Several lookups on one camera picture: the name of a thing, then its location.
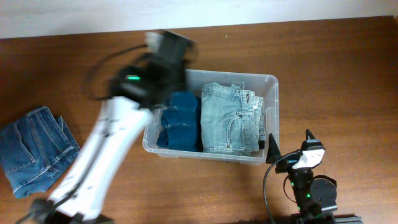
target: folded denim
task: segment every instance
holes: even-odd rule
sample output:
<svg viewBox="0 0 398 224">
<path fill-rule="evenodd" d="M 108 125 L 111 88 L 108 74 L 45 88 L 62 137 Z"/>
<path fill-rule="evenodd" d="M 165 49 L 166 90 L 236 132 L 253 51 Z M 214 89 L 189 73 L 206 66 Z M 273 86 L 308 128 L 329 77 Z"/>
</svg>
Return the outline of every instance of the folded denim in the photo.
<svg viewBox="0 0 398 224">
<path fill-rule="evenodd" d="M 46 106 L 0 131 L 0 165 L 17 198 L 45 192 L 79 152 L 66 122 L 54 118 Z"/>
<path fill-rule="evenodd" d="M 202 151 L 200 137 L 201 100 L 190 91 L 172 93 L 160 118 L 156 145 L 181 151 Z"/>
<path fill-rule="evenodd" d="M 201 94 L 203 151 L 249 155 L 264 147 L 262 97 L 240 87 L 210 83 Z"/>
</svg>

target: folded clothing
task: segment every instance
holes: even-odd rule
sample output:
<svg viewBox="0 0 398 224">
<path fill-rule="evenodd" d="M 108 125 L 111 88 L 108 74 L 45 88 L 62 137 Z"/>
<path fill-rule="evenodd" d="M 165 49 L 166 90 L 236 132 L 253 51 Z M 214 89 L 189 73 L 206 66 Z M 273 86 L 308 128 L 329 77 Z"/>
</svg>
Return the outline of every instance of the folded clothing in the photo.
<svg viewBox="0 0 398 224">
<path fill-rule="evenodd" d="M 0 131 L 0 165 L 17 198 L 45 192 L 79 152 L 66 122 L 54 118 L 46 106 Z"/>
<path fill-rule="evenodd" d="M 181 151 L 203 150 L 200 137 L 201 100 L 190 91 L 172 93 L 160 118 L 161 130 L 156 145 Z"/>
<path fill-rule="evenodd" d="M 262 97 L 254 91 L 210 83 L 201 94 L 203 151 L 250 155 L 265 145 Z"/>
</svg>

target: white wall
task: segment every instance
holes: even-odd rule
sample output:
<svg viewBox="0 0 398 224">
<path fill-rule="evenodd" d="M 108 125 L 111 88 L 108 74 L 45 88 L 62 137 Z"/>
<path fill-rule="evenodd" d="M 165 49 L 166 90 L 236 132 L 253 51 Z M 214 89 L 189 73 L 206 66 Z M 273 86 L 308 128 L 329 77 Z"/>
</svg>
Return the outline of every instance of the white wall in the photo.
<svg viewBox="0 0 398 224">
<path fill-rule="evenodd" d="M 398 14 L 398 0 L 0 0 L 0 38 Z"/>
</svg>

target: green light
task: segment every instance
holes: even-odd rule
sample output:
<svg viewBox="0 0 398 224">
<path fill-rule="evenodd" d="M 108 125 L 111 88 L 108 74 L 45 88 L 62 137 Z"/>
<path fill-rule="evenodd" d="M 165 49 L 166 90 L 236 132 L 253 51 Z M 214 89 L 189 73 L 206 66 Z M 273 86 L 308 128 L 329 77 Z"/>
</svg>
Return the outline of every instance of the green light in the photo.
<svg viewBox="0 0 398 224">
<path fill-rule="evenodd" d="M 139 80 L 139 77 L 127 77 L 128 80 Z"/>
</svg>

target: brown wooden surface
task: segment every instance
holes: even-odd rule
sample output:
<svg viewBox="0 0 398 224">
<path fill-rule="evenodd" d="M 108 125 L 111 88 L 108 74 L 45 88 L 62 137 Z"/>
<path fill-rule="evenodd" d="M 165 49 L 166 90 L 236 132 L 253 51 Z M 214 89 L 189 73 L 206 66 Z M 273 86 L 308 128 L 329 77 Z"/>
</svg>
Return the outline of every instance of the brown wooden surface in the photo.
<svg viewBox="0 0 398 224">
<path fill-rule="evenodd" d="M 278 78 L 282 153 L 300 147 L 306 128 L 322 140 L 326 154 L 314 171 L 338 181 L 336 214 L 355 213 L 366 223 L 398 223 L 398 31 L 393 17 L 176 31 L 198 44 L 199 57 L 191 68 Z M 100 108 L 81 94 L 84 74 L 100 58 L 143 40 L 144 32 L 0 40 L 0 125 L 47 105 L 64 117 L 82 145 Z M 139 53 L 113 60 L 101 74 L 111 77 Z M 117 223 L 265 220 L 262 177 L 267 168 L 161 158 L 138 141 L 114 178 L 103 213 Z M 284 177 L 269 176 L 275 216 L 297 212 L 283 193 Z M 18 200 L 3 173 L 0 181 L 0 223 L 13 223 L 34 198 L 51 192 Z"/>
</svg>

